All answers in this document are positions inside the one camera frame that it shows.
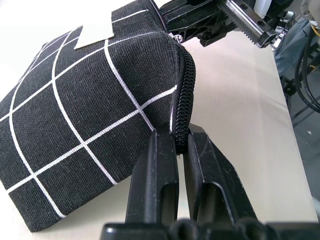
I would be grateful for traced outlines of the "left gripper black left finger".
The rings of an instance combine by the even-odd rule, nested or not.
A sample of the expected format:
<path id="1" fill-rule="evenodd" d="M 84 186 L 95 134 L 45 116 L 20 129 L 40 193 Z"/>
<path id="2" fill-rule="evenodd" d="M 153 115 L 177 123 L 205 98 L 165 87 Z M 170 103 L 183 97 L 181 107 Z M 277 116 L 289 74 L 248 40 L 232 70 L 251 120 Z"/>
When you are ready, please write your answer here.
<path id="1" fill-rule="evenodd" d="M 177 220 L 179 173 L 175 140 L 167 123 L 154 129 L 131 176 L 125 221 L 173 223 Z"/>

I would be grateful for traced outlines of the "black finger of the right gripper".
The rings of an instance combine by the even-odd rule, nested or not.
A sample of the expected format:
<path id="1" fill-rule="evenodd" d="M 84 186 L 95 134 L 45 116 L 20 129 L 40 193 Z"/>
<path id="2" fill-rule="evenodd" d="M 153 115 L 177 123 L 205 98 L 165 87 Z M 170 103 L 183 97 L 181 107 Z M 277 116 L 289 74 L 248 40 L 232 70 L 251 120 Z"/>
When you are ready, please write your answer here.
<path id="1" fill-rule="evenodd" d="M 227 16 L 217 10 L 205 16 L 203 13 L 182 13 L 177 11 L 164 15 L 166 29 L 173 36 L 180 36 L 180 42 L 185 43 L 193 38 L 207 47 L 227 35 L 225 27 Z"/>
<path id="2" fill-rule="evenodd" d="M 218 6 L 220 0 L 170 0 L 160 7 L 160 14 L 162 16 L 168 14 L 178 14 L 183 15 L 186 13 L 196 13 L 196 14 L 217 14 L 221 13 L 222 10 Z"/>

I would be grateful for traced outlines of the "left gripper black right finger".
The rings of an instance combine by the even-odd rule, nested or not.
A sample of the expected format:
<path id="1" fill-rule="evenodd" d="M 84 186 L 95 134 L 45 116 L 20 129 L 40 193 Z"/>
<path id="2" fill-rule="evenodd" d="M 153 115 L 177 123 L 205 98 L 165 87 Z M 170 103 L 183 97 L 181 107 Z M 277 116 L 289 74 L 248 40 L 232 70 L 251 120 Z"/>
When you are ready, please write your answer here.
<path id="1" fill-rule="evenodd" d="M 231 162 L 205 130 L 189 126 L 186 193 L 190 218 L 197 223 L 237 223 L 257 216 Z"/>

